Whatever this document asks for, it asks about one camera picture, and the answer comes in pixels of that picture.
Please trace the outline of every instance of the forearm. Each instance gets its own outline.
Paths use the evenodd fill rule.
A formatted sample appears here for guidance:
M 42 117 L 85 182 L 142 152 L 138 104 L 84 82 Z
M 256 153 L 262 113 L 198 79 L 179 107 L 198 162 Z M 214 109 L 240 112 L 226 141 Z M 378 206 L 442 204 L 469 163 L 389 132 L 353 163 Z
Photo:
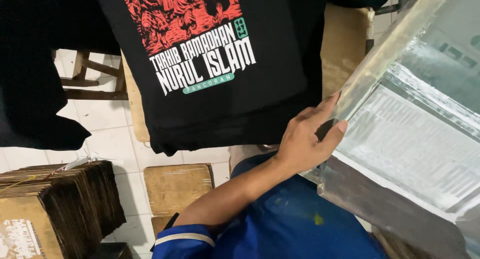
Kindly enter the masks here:
M 293 176 L 291 172 L 271 158 L 198 198 L 180 213 L 174 226 L 230 222 L 262 194 Z

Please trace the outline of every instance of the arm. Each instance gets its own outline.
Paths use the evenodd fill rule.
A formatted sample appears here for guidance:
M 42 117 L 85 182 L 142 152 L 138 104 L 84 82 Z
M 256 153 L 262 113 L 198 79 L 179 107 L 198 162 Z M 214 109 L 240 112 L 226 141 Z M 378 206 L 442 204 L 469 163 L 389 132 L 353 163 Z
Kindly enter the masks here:
M 180 213 L 174 226 L 201 224 L 214 230 L 280 182 L 326 161 L 343 139 L 347 122 L 334 125 L 321 142 L 315 132 L 327 121 L 338 99 L 339 93 L 335 93 L 317 107 L 300 112 L 288 123 L 275 156 L 201 196 Z

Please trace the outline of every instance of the yellow paint spot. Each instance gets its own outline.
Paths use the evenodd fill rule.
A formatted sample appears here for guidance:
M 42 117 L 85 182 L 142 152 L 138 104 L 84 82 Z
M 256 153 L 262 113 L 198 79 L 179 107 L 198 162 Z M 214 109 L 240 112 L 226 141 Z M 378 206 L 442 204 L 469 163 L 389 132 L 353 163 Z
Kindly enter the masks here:
M 315 216 L 313 217 L 313 221 L 315 221 L 315 225 L 323 225 L 324 224 L 324 219 L 315 212 Z

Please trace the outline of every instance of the hand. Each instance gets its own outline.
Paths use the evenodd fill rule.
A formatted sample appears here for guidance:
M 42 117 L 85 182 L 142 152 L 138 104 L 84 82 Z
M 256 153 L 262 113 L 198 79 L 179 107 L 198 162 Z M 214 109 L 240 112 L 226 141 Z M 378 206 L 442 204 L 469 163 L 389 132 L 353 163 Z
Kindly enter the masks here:
M 278 153 L 273 157 L 291 174 L 304 172 L 325 162 L 342 141 L 348 123 L 339 121 L 322 141 L 315 132 L 328 120 L 339 100 L 339 92 L 326 97 L 317 107 L 308 107 L 288 122 Z

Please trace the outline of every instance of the printed t-shirt graphic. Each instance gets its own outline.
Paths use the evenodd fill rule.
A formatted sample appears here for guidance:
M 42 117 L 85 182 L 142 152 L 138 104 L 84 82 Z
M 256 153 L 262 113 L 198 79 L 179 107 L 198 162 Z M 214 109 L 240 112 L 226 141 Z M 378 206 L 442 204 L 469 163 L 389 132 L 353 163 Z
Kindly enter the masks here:
M 256 63 L 238 0 L 124 1 L 165 96 L 230 81 Z

